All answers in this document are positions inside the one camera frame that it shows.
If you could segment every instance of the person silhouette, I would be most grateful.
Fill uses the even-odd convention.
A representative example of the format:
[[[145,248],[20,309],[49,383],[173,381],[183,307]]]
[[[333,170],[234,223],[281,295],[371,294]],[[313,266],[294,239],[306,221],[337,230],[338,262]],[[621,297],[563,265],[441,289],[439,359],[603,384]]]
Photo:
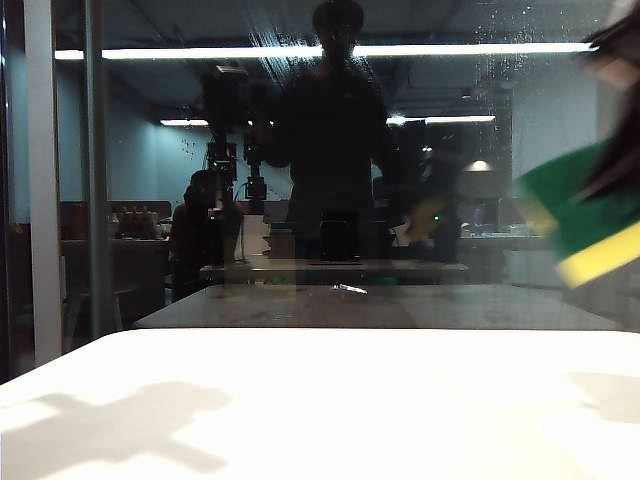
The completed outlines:
[[[184,193],[184,203],[173,213],[169,246],[174,302],[207,286],[208,282],[200,278],[202,267],[233,261],[242,213],[233,205],[223,220],[210,218],[219,196],[218,177],[214,170],[195,172]]]
[[[293,75],[276,108],[266,162],[290,167],[287,221],[298,258],[375,255],[372,160],[385,183],[401,177],[382,96],[353,57],[363,23],[353,0],[319,5],[313,26],[323,56]]]

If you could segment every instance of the white pillar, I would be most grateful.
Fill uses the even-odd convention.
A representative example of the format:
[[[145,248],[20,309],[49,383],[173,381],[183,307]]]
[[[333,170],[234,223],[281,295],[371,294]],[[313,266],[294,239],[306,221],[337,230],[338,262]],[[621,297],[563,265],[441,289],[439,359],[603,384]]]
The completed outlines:
[[[58,136],[51,0],[24,0],[36,366],[62,354]]]

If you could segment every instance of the glass pane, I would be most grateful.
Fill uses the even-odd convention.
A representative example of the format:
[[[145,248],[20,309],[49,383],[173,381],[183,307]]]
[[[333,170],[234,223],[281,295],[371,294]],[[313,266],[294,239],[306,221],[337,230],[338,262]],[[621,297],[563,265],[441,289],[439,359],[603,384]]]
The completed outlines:
[[[0,108],[3,122],[6,119],[2,130],[7,149],[2,161],[8,173],[8,225],[3,225],[8,288],[2,295],[9,304],[11,373],[19,375],[34,367],[24,13],[22,2],[6,1],[3,7],[6,17],[0,35],[6,98]]]
[[[58,49],[84,48],[82,11],[80,1],[56,2]],[[56,64],[64,352],[92,338],[85,72],[82,62]]]
[[[634,266],[568,288],[514,185],[616,126],[612,3],[108,2],[123,328],[635,328]]]

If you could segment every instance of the seated person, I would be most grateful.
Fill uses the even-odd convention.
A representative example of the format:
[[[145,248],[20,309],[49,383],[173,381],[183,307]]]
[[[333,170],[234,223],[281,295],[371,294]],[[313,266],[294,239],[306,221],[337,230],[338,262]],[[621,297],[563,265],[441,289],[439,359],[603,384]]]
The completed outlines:
[[[200,279],[205,265],[224,265],[233,261],[241,213],[232,206],[223,210],[222,220],[211,219],[215,206],[217,174],[199,170],[191,176],[184,194],[184,203],[173,213],[170,250],[173,280],[173,301],[201,290],[206,283]]]

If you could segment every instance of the metal pole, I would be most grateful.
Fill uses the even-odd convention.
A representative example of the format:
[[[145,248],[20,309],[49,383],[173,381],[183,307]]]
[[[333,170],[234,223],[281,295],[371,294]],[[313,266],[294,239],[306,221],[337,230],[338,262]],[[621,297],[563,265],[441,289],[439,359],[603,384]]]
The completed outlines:
[[[6,15],[4,0],[0,0],[0,384],[11,378],[12,368],[12,341],[11,341],[11,310],[9,301],[9,266],[7,262],[7,228],[9,226],[9,187],[8,158],[7,158],[7,111],[5,88],[5,45]]]
[[[102,59],[102,1],[84,0],[86,64],[86,136],[89,173],[89,258],[91,334],[115,331],[111,269],[108,170],[105,149],[105,85]]]
[[[36,365],[62,353],[58,130],[51,0],[25,0]]]

